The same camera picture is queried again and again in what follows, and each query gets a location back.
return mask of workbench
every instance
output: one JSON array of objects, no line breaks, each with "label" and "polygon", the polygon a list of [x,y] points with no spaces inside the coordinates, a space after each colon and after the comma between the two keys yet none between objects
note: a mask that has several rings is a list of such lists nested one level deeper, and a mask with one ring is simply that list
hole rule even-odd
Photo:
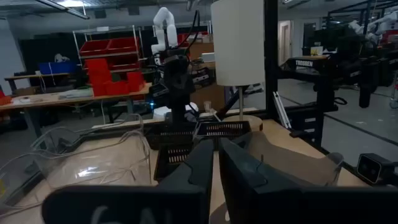
[{"label": "workbench", "polygon": [[69,76],[70,73],[56,73],[52,75],[21,75],[21,76],[16,76],[16,77],[9,77],[9,78],[4,78],[5,81],[8,82],[10,85],[11,91],[15,91],[17,89],[17,85],[15,84],[15,80],[21,80],[21,79],[26,79],[26,78],[44,78],[44,77],[51,77],[51,76]]},{"label": "workbench", "polygon": [[[58,99],[59,93],[46,93],[40,95],[30,96],[19,96],[12,99],[12,103],[8,105],[0,106],[0,111],[23,109],[26,123],[29,130],[34,132],[35,137],[40,137],[42,132],[40,130],[39,117],[37,114],[37,108],[44,106],[57,106],[57,105],[70,105],[77,103],[87,103],[91,101],[111,100],[125,98],[127,100],[127,111],[133,113],[133,100],[131,96],[146,95],[149,93],[149,87],[151,83],[147,83],[146,86],[138,92],[133,92],[128,95],[111,95],[111,96],[93,96],[88,98],[72,98],[72,99]],[[30,99],[30,102],[25,103],[26,97]]]},{"label": "workbench", "polygon": [[[145,123],[154,123],[154,122],[159,122],[159,121],[156,121],[153,119],[144,120],[144,124]],[[123,126],[134,125],[134,124],[139,124],[139,122],[138,121],[126,122],[123,124]],[[315,148],[313,148],[312,146],[308,145],[305,141],[303,141],[299,138],[290,137],[289,131],[287,129],[283,128],[280,124],[276,123],[274,120],[264,120],[262,132],[265,134],[265,136],[269,140],[269,142],[276,146],[284,147],[291,151],[299,152],[299,153],[305,154],[306,156],[310,156],[310,157],[314,157],[314,158],[324,157],[324,155],[320,151],[318,151]],[[112,138],[112,139],[102,139],[102,140],[97,140],[97,141],[86,142],[78,150],[85,150],[85,149],[89,149],[92,147],[107,146],[107,145],[114,143],[115,140],[117,140],[117,139],[118,138]],[[122,150],[124,150],[124,149],[131,150],[130,146],[131,146],[131,144],[125,144],[125,145],[123,145]],[[154,171],[155,171],[156,162],[157,162],[157,155],[158,155],[158,151],[150,150],[150,170],[151,170],[152,185],[157,185],[157,182],[153,180]],[[107,151],[107,153],[103,153],[102,155],[97,155],[96,157],[100,160],[100,159],[104,159],[105,157],[109,157],[109,156],[110,156],[109,151]],[[357,178],[355,175],[348,172],[344,168],[341,169],[337,185],[338,186],[352,186],[352,187],[369,187],[362,180],[360,180],[359,178]],[[49,192],[50,192],[50,189],[44,185],[41,185],[41,183],[39,183],[34,190],[40,192],[39,195],[41,195],[42,198],[39,198],[39,200],[43,200],[45,198],[45,196],[47,194],[49,194]],[[220,165],[219,165],[219,159],[218,159],[218,152],[215,152],[214,159],[213,159],[213,185],[212,185],[212,189],[211,189],[210,215],[220,206],[224,206],[224,203],[225,203],[225,198],[224,198],[223,187],[222,187],[221,178],[220,178]],[[40,223],[41,224],[42,221],[41,221],[41,216],[40,216],[40,206],[30,208],[26,211],[23,211],[21,213],[11,216],[11,217],[7,217],[3,220],[0,219],[0,224],[3,224],[3,223],[8,223],[8,224],[13,224],[13,223],[39,224]]]}]

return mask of white lamp shade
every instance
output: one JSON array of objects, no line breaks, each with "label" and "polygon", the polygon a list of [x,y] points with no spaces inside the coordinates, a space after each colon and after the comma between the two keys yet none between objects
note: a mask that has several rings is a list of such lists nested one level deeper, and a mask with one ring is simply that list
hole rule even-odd
[{"label": "white lamp shade", "polygon": [[264,82],[264,0],[219,0],[211,21],[217,84]]}]

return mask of clear plastic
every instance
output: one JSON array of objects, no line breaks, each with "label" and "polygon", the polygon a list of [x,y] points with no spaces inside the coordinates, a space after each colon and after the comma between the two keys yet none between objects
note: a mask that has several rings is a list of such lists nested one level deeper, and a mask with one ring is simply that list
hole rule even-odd
[{"label": "clear plastic", "polygon": [[[31,153],[0,167],[0,224],[23,223],[6,220],[24,220],[19,216],[34,210],[60,187],[151,185],[150,147],[142,133],[141,118],[138,124],[138,129],[118,138],[90,140],[85,136],[92,130],[65,128],[55,128],[38,138]],[[40,212],[39,218],[29,223],[42,223]]]},{"label": "clear plastic", "polygon": [[271,144],[260,131],[247,133],[233,142],[259,161],[304,180],[298,183],[301,185],[336,185],[343,166],[343,156],[339,153],[322,158],[306,156]]}]

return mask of white door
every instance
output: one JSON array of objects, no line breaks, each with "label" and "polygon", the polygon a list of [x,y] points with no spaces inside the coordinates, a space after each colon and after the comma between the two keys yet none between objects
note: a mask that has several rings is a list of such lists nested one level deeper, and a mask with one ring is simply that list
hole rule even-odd
[{"label": "white door", "polygon": [[286,62],[292,55],[292,26],[290,21],[279,23],[279,65]]}]

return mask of black plastic crate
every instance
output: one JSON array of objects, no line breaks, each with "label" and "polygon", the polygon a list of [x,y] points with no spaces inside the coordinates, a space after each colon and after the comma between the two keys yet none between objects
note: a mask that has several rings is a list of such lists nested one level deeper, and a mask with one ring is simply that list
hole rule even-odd
[{"label": "black plastic crate", "polygon": [[179,125],[157,124],[146,134],[149,146],[159,150],[161,144],[192,143],[196,123],[183,123]]},{"label": "black plastic crate", "polygon": [[193,143],[164,144],[157,155],[154,179],[158,182],[170,175],[191,153]]},{"label": "black plastic crate", "polygon": [[200,123],[196,131],[195,143],[198,144],[204,139],[212,139],[215,150],[218,151],[218,141],[220,138],[232,140],[250,131],[251,128],[248,121]]}]

